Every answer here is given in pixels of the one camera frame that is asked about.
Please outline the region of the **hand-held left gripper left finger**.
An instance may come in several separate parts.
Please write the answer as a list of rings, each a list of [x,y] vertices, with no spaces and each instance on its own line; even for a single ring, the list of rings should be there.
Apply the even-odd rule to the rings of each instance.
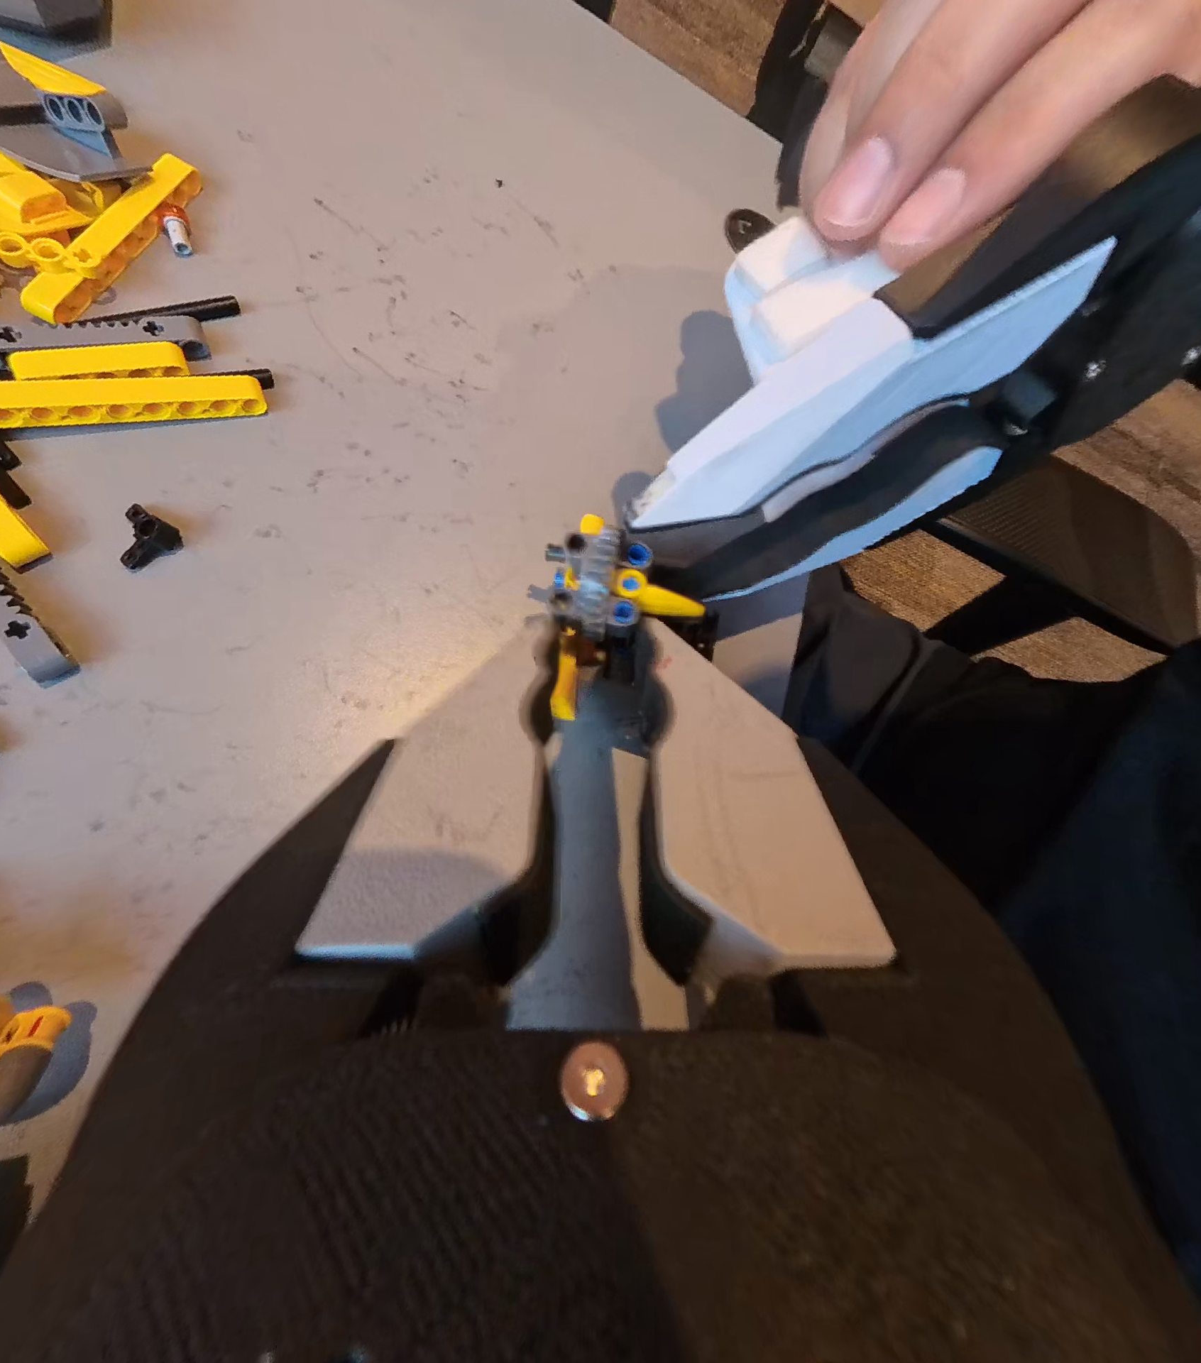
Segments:
[[[504,985],[552,924],[554,629],[525,622],[395,740],[297,943]]]

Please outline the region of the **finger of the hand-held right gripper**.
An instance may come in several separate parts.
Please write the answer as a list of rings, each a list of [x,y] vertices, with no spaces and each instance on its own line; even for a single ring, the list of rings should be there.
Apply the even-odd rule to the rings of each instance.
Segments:
[[[796,473],[766,451],[673,459],[647,488],[647,576],[717,602],[833,565],[985,484],[1001,441],[873,441]]]
[[[660,534],[731,521],[816,468],[839,476],[903,419],[1016,370],[1087,298],[1114,247],[1102,240],[930,338],[859,294],[670,457],[629,525]]]

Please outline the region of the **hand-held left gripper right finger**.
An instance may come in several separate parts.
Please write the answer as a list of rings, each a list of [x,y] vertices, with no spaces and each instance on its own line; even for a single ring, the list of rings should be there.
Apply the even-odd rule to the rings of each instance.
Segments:
[[[663,622],[639,650],[643,943],[678,985],[881,970],[897,947],[796,735]]]

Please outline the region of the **small yellow grey brick assembly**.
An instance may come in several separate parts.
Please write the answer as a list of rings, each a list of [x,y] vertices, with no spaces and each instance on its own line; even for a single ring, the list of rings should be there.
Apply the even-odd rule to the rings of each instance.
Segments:
[[[636,595],[609,593],[590,606],[582,605],[578,589],[558,588],[548,605],[556,637],[548,707],[556,723],[576,720],[583,673],[599,673],[620,686],[636,683],[646,622],[667,626],[705,659],[711,659],[717,640],[718,613],[666,588],[644,586]]]

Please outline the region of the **grey gear brick assembly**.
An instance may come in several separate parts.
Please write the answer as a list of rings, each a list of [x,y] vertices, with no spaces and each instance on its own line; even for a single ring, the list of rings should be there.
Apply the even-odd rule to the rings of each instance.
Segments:
[[[632,639],[647,619],[708,633],[714,612],[661,586],[651,548],[599,515],[585,515],[561,542],[548,544],[552,566],[545,603],[565,639],[609,644]]]

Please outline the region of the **light grey desk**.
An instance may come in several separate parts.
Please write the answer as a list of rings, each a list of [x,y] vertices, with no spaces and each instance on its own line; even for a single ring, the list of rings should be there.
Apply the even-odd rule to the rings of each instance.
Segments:
[[[78,65],[200,172],[196,255],[109,309],[207,329],[268,414],[17,444],[81,671],[0,644],[0,992],[81,1049],[0,1130],[47,1198],[155,980],[254,857],[495,653],[542,549],[745,385],[728,211],[779,145],[576,3],[115,3]],[[119,561],[138,503],[183,548]]]

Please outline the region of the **person's right hand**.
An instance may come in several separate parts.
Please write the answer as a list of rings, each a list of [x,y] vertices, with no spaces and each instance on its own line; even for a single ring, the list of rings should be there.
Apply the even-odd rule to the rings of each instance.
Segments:
[[[813,121],[801,211],[830,251],[904,270],[1160,77],[1201,87],[1201,1],[881,3]]]

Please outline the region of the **black office chair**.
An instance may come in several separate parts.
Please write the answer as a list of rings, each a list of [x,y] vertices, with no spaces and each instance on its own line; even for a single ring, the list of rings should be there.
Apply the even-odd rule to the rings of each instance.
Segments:
[[[1075,619],[1158,656],[1199,635],[1195,561],[1185,538],[1128,494],[1060,459],[925,529],[999,574],[927,632],[968,656]]]

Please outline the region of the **small black connector brick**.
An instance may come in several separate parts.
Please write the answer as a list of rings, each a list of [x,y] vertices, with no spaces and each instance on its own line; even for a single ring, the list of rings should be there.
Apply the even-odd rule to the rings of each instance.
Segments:
[[[119,555],[119,562],[125,571],[145,571],[157,561],[183,549],[182,531],[170,521],[150,512],[145,505],[132,503],[126,508],[125,517],[132,529],[132,542]]]

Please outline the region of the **cluster of long yellow beams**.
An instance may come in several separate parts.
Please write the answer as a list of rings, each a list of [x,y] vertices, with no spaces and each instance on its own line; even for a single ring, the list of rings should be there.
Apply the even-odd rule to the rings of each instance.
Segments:
[[[0,322],[64,326],[162,237],[157,210],[187,206],[201,177],[172,153],[139,179],[51,179],[0,153]],[[268,403],[258,378],[192,373],[176,345],[148,344],[10,358],[0,378],[0,434],[257,417]],[[0,561],[27,571],[50,556],[44,539],[0,491]]]

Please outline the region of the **grey curved panel brick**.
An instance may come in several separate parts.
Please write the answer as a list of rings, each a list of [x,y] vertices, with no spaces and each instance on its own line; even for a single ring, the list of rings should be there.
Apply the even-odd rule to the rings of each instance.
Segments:
[[[51,179],[129,182],[150,162],[122,153],[115,132],[128,126],[121,102],[101,88],[71,88],[67,77],[30,77],[0,48],[0,153]]]

